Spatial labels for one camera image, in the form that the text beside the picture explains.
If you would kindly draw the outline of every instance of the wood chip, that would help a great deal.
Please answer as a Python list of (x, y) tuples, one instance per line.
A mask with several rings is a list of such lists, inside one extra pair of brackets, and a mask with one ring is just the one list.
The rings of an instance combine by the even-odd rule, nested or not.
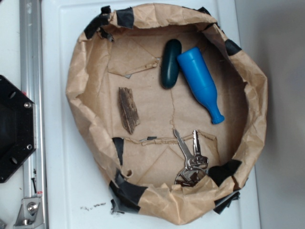
[(126, 87), (119, 88), (119, 108), (123, 127), (133, 134), (136, 125), (140, 124), (137, 107), (133, 101), (132, 90)]

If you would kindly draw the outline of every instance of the bolt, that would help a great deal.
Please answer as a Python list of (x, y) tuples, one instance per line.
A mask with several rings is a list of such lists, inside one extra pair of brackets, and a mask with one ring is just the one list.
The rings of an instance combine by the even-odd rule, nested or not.
[(22, 220), (22, 225), (29, 225), (30, 224), (30, 220), (29, 219), (23, 219)]
[(24, 107), (25, 107), (25, 108), (31, 108), (31, 107), (32, 107), (32, 104), (29, 103), (29, 102), (27, 102), (27, 103), (24, 104)]
[(38, 210), (38, 205), (37, 205), (36, 203), (31, 202), (31, 203), (28, 204), (28, 211), (29, 211), (30, 213), (33, 214), (33, 213), (35, 213), (37, 210)]

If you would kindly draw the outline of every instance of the silver key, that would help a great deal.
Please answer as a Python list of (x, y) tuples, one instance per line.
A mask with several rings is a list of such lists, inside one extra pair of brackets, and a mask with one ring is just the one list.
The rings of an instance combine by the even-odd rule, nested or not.
[(192, 170), (192, 166), (191, 166), (191, 161), (193, 159), (193, 155), (191, 154), (189, 148), (187, 147), (186, 143), (182, 140), (182, 138), (180, 137), (179, 132), (174, 129), (173, 133), (175, 134), (175, 136), (178, 139), (178, 144), (185, 156), (185, 168), (187, 168), (188, 170)]
[(179, 132), (175, 129), (173, 132), (177, 137), (178, 144), (185, 156), (185, 168), (178, 173), (175, 184), (193, 187), (205, 176), (203, 169), (207, 168), (209, 159), (201, 155), (198, 132), (196, 130), (193, 131), (194, 156), (180, 137)]
[(194, 141), (194, 156), (190, 161), (190, 164), (192, 167), (205, 169), (208, 167), (209, 159), (206, 156), (201, 155), (197, 130), (193, 131), (193, 141)]

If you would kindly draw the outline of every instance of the crumpled paper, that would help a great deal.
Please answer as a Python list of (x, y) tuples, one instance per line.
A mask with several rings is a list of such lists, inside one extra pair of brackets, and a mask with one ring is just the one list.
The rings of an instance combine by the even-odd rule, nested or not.
[[(228, 39), (208, 14), (166, 5), (133, 8), (133, 29), (117, 25), (109, 16), (103, 29), (114, 41), (82, 33), (74, 49), (66, 95), (79, 132), (90, 148), (106, 182), (119, 170), (132, 184), (148, 187), (139, 213), (185, 224), (215, 208), (215, 201), (242, 188), (257, 161), (266, 133), (267, 78), (243, 51), (228, 55)], [(174, 88), (160, 83), (162, 54), (176, 38), (183, 52), (200, 48), (218, 91), (225, 121), (213, 125), (207, 110), (194, 98), (182, 73)], [(131, 88), (141, 124), (130, 135), (122, 126), (119, 87)], [(203, 156), (209, 167), (230, 159), (241, 161), (237, 172), (220, 186), (205, 176), (195, 187), (174, 185), (184, 156), (173, 129), (192, 152), (192, 131), (199, 130)], [(156, 139), (141, 142), (148, 136)], [(120, 165), (113, 137), (124, 138)]]

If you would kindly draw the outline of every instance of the blue plastic bottle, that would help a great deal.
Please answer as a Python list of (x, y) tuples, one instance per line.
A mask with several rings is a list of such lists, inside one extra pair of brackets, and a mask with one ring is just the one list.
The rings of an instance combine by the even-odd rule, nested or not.
[(195, 47), (177, 57), (184, 76), (198, 102), (208, 109), (212, 123), (224, 120), (217, 106), (217, 90), (200, 50)]

